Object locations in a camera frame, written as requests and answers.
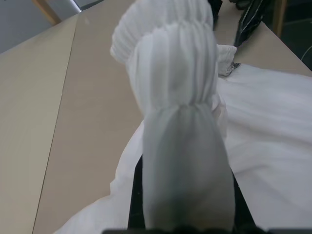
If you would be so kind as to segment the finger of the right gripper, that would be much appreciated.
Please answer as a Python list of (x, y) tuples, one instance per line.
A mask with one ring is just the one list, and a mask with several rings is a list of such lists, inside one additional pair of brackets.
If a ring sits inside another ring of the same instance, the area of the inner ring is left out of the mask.
[(262, 22), (266, 11), (266, 0), (238, 0), (236, 7), (243, 10), (234, 40), (234, 46), (239, 47), (249, 39)]
[(215, 30), (217, 26), (218, 18), (219, 18), (219, 12), (220, 12), (223, 2), (222, 0), (207, 0), (207, 1), (210, 4), (211, 10), (212, 10), (213, 21), (214, 21), (213, 30)]

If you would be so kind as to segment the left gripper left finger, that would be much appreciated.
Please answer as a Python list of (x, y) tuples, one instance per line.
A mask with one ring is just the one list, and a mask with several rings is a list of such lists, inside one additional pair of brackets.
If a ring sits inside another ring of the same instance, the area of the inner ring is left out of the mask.
[(135, 166), (128, 218), (128, 229), (145, 229), (142, 194), (142, 166), (143, 160), (141, 156)]

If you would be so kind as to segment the wooden rack frame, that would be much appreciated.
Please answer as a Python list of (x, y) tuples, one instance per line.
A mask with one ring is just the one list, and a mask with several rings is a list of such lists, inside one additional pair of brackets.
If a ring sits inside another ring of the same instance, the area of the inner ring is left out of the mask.
[(62, 22), (52, 7), (48, 4), (47, 0), (32, 0), (32, 2), (44, 14), (52, 26)]

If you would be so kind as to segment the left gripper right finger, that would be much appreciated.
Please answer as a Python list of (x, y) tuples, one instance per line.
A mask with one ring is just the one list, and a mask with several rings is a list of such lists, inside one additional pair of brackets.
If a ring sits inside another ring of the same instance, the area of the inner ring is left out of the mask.
[(246, 228), (255, 227), (256, 224), (242, 194), (240, 186), (232, 173), (234, 179), (234, 196), (235, 196), (235, 215), (234, 215), (234, 230), (243, 230)]

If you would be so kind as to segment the white cloth garment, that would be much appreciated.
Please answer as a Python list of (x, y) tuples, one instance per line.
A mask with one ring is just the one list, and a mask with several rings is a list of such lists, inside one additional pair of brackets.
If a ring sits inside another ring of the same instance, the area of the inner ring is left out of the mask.
[[(150, 234), (312, 231), (312, 78), (233, 62), (207, 0), (137, 0), (111, 55), (124, 64), (143, 121), (119, 160), (110, 195), (54, 234), (128, 229), (142, 156)], [(256, 224), (234, 230), (233, 175)]]

